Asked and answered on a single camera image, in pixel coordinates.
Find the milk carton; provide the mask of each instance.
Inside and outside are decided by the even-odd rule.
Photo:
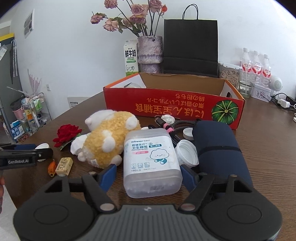
[[[138,40],[127,40],[124,45],[124,62],[126,66],[126,76],[139,72],[138,66]]]

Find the purple vase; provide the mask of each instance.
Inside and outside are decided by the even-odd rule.
[[[138,62],[141,71],[160,73],[160,63],[163,61],[163,38],[161,36],[138,37]]]

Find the small yellow box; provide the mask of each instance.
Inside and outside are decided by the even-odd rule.
[[[63,157],[56,168],[56,173],[60,177],[68,176],[73,165],[73,160],[71,157]]]

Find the black paper bag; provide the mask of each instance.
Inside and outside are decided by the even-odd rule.
[[[185,20],[185,12],[194,6],[196,20]],[[218,77],[217,20],[199,20],[196,4],[189,5],[182,19],[164,21],[164,73]]]

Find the gray ribbed panel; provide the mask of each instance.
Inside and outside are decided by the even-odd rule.
[[[101,215],[77,241],[217,241],[194,215],[173,205],[124,205],[114,214]]]

